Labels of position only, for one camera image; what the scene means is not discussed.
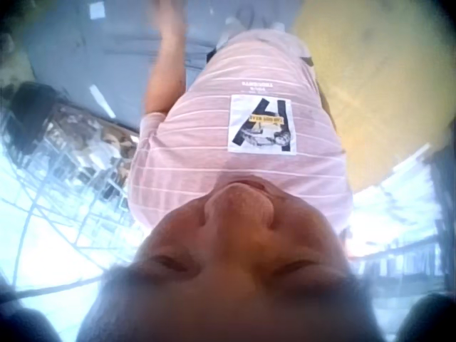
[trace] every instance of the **man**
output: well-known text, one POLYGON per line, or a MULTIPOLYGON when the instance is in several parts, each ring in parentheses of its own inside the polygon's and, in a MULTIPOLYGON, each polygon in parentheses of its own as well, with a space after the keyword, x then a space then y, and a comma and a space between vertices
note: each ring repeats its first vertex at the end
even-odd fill
POLYGON ((308 49, 228 19, 218 52, 185 93, 186 26, 175 2, 163 1, 157 16, 162 43, 130 173, 132 213, 153 229, 218 182, 255 175, 322 211, 340 234, 352 209, 345 153, 308 49))
POLYGON ((173 4, 160 2, 130 176, 152 231, 106 274, 78 340, 381 341, 335 234, 351 193, 306 48, 280 31, 230 37, 184 94, 173 4))

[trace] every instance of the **eye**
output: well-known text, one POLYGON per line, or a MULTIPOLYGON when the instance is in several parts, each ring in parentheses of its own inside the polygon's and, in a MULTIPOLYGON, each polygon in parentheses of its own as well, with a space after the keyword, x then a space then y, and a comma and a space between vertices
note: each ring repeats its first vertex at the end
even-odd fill
POLYGON ((274 277, 283 277, 293 274, 296 271, 300 271, 301 269, 316 265, 316 262, 309 261, 309 260, 298 260, 293 261, 291 263, 286 264, 285 266, 281 266, 273 272, 274 277))
POLYGON ((161 266, 169 269, 170 271, 184 273, 188 271, 188 268, 184 265, 184 263, 173 259, 170 256, 166 255, 157 255, 152 258, 152 260, 161 266))

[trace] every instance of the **black and white label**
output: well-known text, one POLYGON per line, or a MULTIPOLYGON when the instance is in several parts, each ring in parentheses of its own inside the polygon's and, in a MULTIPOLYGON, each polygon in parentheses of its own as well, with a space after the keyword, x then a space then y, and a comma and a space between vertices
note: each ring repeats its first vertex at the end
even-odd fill
POLYGON ((291 101, 262 95, 233 95, 229 112, 228 151, 296 155, 291 101))

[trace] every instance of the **striped shirt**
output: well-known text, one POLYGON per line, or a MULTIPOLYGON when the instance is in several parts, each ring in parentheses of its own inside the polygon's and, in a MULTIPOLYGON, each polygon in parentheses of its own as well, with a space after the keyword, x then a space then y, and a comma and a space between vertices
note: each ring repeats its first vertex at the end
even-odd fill
POLYGON ((153 228, 224 178, 256 175, 319 209, 336 233, 346 228, 353 201, 345 152, 322 108, 314 69, 304 62, 309 57, 287 33, 242 33, 167 115, 145 116, 130 173, 135 218, 153 228), (243 106, 247 119, 235 127, 243 106), (288 116, 274 113, 280 110, 288 116))

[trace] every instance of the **nose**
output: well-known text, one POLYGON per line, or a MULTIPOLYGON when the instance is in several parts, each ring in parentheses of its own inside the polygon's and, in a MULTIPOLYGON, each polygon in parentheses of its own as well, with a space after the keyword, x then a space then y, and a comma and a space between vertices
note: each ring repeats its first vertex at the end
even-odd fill
POLYGON ((210 259, 244 262, 267 244, 274 206, 266 193, 236 182, 216 191, 204 214, 201 241, 210 259))

